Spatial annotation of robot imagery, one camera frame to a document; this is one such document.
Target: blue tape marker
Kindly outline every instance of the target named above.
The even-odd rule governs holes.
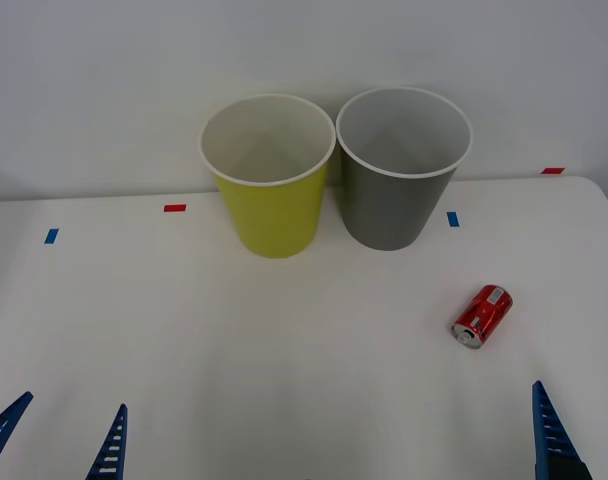
[[[51,228],[48,231],[48,234],[46,235],[46,240],[44,240],[44,243],[46,243],[46,244],[55,243],[55,239],[57,238],[57,232],[59,232],[59,231],[60,231],[59,228]]]
[[[446,216],[448,217],[448,224],[451,227],[459,227],[460,226],[460,222],[457,219],[457,213],[455,213],[455,212],[446,212]]]

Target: white table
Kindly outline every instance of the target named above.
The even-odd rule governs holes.
[[[35,395],[0,479],[85,478],[124,402],[130,480],[525,480],[538,379],[608,479],[599,188],[455,182],[397,252],[332,196],[287,260],[245,250],[216,193],[0,203],[0,412]],[[448,327],[486,283],[515,305],[472,351]]]

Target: red soda can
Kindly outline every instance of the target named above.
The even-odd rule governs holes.
[[[462,345],[480,348],[512,305],[513,299],[506,290],[486,285],[455,321],[451,333]]]

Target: can lid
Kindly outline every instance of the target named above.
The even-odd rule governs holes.
[[[468,332],[462,332],[457,336],[457,341],[463,345],[466,345],[473,339],[472,335]]]

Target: cup rim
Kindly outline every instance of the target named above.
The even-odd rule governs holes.
[[[468,146],[466,147],[466,151],[462,154],[462,156],[456,162],[453,162],[448,167],[444,167],[444,168],[442,168],[440,170],[435,170],[433,172],[427,172],[427,173],[398,173],[398,172],[392,172],[390,170],[384,170],[383,168],[379,168],[379,167],[376,167],[374,165],[371,165],[370,163],[365,162],[364,160],[362,160],[361,158],[359,158],[344,143],[344,139],[342,138],[342,132],[340,131],[340,123],[342,121],[342,117],[344,116],[344,113],[346,112],[346,109],[352,103],[354,103],[355,101],[359,100],[360,98],[362,98],[362,97],[364,97],[366,95],[370,95],[371,93],[381,92],[381,91],[384,91],[384,90],[412,90],[414,92],[419,92],[419,93],[423,93],[425,95],[429,95],[431,97],[435,97],[435,98],[437,98],[439,100],[442,100],[446,104],[450,105],[457,113],[460,114],[460,116],[462,117],[462,119],[464,120],[464,122],[466,123],[466,126],[468,128],[469,140],[468,140]],[[337,129],[337,141],[340,143],[342,149],[353,160],[355,160],[357,163],[359,163],[363,167],[368,168],[369,170],[372,170],[373,172],[377,172],[377,173],[380,173],[382,175],[386,175],[387,177],[406,178],[406,179],[420,179],[420,178],[437,177],[437,176],[442,175],[444,173],[448,173],[451,170],[455,170],[459,166],[459,164],[462,163],[462,160],[464,160],[468,156],[468,154],[471,151],[471,147],[473,146],[473,125],[471,125],[470,120],[468,119],[468,117],[466,116],[466,114],[462,111],[462,109],[460,107],[458,107],[455,103],[453,103],[451,100],[449,100],[448,98],[445,98],[445,97],[443,97],[441,95],[438,95],[435,92],[431,92],[430,90],[425,90],[423,88],[417,88],[417,87],[406,87],[406,86],[377,87],[377,88],[372,88],[372,89],[367,90],[365,92],[359,93],[359,94],[355,95],[353,98],[351,98],[348,102],[346,102],[344,104],[344,106],[340,110],[340,113],[337,115],[337,120],[336,120],[335,124],[336,124],[336,129]]]
[[[245,102],[247,100],[252,100],[254,98],[261,98],[261,97],[288,98],[290,100],[295,100],[295,101],[302,103],[304,105],[307,105],[309,107],[313,107],[313,109],[317,110],[319,113],[322,114],[322,117],[327,121],[327,123],[330,127],[331,142],[330,142],[328,151],[324,154],[324,156],[318,163],[313,165],[311,168],[309,168],[305,172],[302,172],[299,175],[296,175],[294,177],[286,178],[284,180],[277,180],[274,182],[250,182],[248,180],[242,180],[239,178],[231,177],[230,175],[226,175],[225,173],[223,173],[223,172],[219,171],[217,168],[215,168],[215,166],[213,166],[213,164],[211,164],[211,162],[208,161],[208,159],[206,158],[206,155],[204,153],[204,150],[202,148],[202,138],[204,137],[204,132],[208,128],[211,121],[216,116],[218,116],[221,112],[226,110],[227,108],[230,108],[238,103]],[[215,112],[213,112],[208,117],[208,120],[202,126],[202,129],[200,130],[200,133],[198,135],[198,146],[199,146],[199,150],[200,150],[200,156],[202,157],[202,161],[208,167],[208,169],[211,170],[211,172],[213,172],[218,177],[224,178],[225,180],[228,180],[229,182],[236,183],[238,185],[246,185],[249,187],[277,187],[280,185],[288,185],[290,183],[297,182],[298,180],[301,180],[303,178],[306,178],[306,177],[312,175],[313,173],[315,173],[317,170],[322,168],[328,162],[328,159],[331,157],[331,154],[333,153],[333,150],[335,149],[336,143],[337,143],[337,132],[335,130],[335,124],[333,123],[333,120],[331,120],[331,117],[329,117],[328,113],[326,113],[322,109],[322,107],[311,102],[310,100],[306,100],[305,98],[297,97],[295,95],[289,95],[287,93],[258,93],[255,95],[249,95],[249,96],[234,100],[234,101],[224,105],[223,107],[219,108]]]

